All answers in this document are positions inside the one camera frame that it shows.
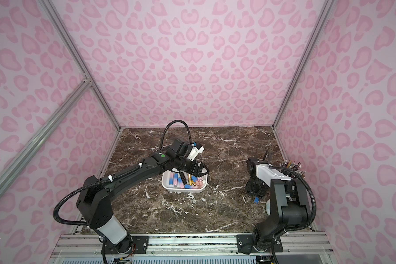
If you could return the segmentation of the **matte pink lipstick tube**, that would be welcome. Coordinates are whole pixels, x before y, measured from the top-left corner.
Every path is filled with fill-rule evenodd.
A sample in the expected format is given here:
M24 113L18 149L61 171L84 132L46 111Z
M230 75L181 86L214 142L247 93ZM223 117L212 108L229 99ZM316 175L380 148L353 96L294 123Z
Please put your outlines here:
M199 188L202 188L202 187L203 187L203 181L202 181L202 179L201 179L201 178L198 178L197 181L196 181L196 184L197 184L197 186L198 186Z

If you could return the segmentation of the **black lipstick tube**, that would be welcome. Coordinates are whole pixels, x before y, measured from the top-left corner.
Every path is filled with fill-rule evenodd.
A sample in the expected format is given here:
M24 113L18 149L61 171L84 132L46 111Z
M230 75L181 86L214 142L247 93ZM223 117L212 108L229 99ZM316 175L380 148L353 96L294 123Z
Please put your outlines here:
M179 175L180 175L180 179L181 179L183 185L188 185L189 183L188 183L188 180L186 179L185 174L183 172L180 172Z

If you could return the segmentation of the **white plastic storage box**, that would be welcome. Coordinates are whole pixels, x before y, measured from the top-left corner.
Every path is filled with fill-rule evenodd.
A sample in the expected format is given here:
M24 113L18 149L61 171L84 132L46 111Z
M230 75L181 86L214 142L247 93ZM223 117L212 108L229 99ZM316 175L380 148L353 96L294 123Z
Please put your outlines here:
M203 181L203 187L196 190L196 189L185 189L184 185L182 183L182 180L180 179L180 175L178 178L178 186L175 188L174 186L169 186L169 176L170 174L174 172L171 171L166 171L163 173L162 175L162 179L161 179L161 184L162 186L169 192L176 192L176 193L201 193L204 191L204 189L206 188L207 184L208 184L208 175L201 177L202 181Z

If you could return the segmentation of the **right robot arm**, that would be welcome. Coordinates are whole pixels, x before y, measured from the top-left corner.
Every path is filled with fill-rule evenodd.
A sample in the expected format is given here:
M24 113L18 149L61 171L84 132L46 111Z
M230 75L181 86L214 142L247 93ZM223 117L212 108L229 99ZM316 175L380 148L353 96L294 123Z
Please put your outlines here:
M255 224L251 235L237 235L238 251L251 253L281 253L281 236L306 229L315 219L316 202L300 171L301 164L283 161L279 166L255 157L246 162L250 179L245 190L256 200L269 195L267 218Z

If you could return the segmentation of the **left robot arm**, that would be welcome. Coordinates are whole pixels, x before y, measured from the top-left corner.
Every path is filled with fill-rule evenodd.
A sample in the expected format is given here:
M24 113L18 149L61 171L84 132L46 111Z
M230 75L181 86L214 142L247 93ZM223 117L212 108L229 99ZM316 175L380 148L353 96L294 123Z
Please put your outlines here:
M82 187L77 208L86 225L103 238L104 246L115 253L131 253L133 240L124 225L113 213L112 201L141 181L166 171L183 172L197 178L209 173L202 162L196 161L204 151L199 143L176 139L170 146L157 150L136 166L97 179L89 177Z

